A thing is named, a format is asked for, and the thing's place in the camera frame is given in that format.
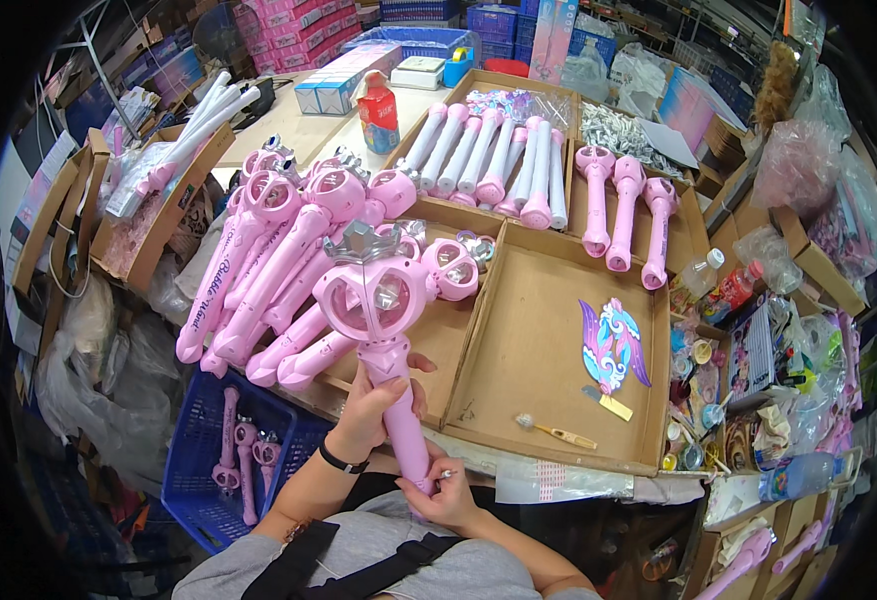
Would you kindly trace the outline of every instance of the stacked boxes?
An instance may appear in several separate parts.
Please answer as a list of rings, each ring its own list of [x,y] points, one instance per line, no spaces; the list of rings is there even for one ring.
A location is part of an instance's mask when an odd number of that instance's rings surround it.
[[[373,69],[391,75],[402,62],[398,44],[361,45],[295,86],[295,98],[302,114],[348,114],[352,92],[362,77]]]
[[[244,0],[233,13],[259,73],[321,68],[362,32],[351,0]]]

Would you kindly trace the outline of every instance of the black strap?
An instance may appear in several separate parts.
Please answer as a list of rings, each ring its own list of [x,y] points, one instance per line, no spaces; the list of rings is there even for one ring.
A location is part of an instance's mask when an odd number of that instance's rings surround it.
[[[241,600],[284,600],[291,597],[298,588],[308,583],[316,570],[316,560],[332,544],[337,531],[338,523],[312,521],[255,578],[241,594]]]
[[[375,564],[346,575],[329,579],[319,587],[300,589],[292,598],[296,600],[362,600],[394,586],[406,576],[415,573],[464,537],[425,534],[421,541],[409,540],[395,549],[395,554]]]

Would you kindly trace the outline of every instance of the water bottle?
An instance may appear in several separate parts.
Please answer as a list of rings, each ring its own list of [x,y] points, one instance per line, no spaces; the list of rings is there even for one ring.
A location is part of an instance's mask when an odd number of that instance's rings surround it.
[[[702,296],[709,294],[715,287],[719,268],[726,262],[726,256],[718,247],[709,250],[705,258],[694,257],[669,282],[669,299],[672,312],[685,315],[685,311],[694,306]]]
[[[762,473],[758,498],[763,502],[777,502],[821,494],[845,468],[846,459],[829,452],[799,454]]]

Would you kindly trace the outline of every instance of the paper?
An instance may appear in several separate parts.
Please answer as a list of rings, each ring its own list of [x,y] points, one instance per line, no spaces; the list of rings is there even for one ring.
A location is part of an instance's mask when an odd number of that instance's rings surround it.
[[[661,123],[653,123],[641,118],[635,118],[638,124],[645,132],[645,139],[648,145],[658,150],[661,154],[668,157],[673,162],[680,165],[690,167],[692,169],[699,168],[699,162],[695,159],[695,154],[689,150],[688,144],[681,133],[674,130],[671,126],[662,125]]]

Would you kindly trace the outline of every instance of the blue plastic crate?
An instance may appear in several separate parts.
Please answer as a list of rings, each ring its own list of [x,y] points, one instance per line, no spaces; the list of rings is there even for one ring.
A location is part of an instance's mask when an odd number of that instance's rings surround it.
[[[168,448],[162,504],[198,544],[217,554],[252,528],[242,521],[242,494],[224,496],[212,480],[222,454],[223,391],[239,391],[239,414],[252,417],[258,429],[274,431],[282,445],[271,489],[253,461],[255,509],[259,518],[276,493],[319,447],[332,423],[289,404],[271,391],[254,386],[232,369],[222,379],[196,369],[182,400],[178,423]]]
[[[515,20],[515,44],[531,48],[536,43],[537,24],[537,18],[519,14]]]
[[[414,0],[380,0],[383,21],[447,21],[459,13],[458,0],[415,2]]]
[[[526,65],[532,64],[532,46],[515,44],[515,59]]]
[[[519,6],[519,13],[531,17],[538,17],[540,2],[541,0],[522,0],[522,4]]]
[[[468,29],[482,42],[511,44],[516,39],[518,12],[500,4],[479,4],[468,8]]]
[[[475,48],[475,60],[482,58],[482,41],[475,31],[422,27],[376,27],[352,38],[342,46],[349,52],[363,44],[393,43],[402,46],[402,60],[408,57],[451,59],[455,49]]]
[[[487,59],[510,59],[515,52],[513,44],[496,44],[490,41],[481,42],[481,50],[484,55],[482,64]]]
[[[572,38],[568,43],[569,56],[576,57],[582,54],[582,49],[586,47],[586,40],[589,39],[595,41],[595,49],[599,51],[599,55],[605,61],[605,66],[611,67],[615,57],[615,38],[613,37],[602,37],[586,30],[573,29]]]

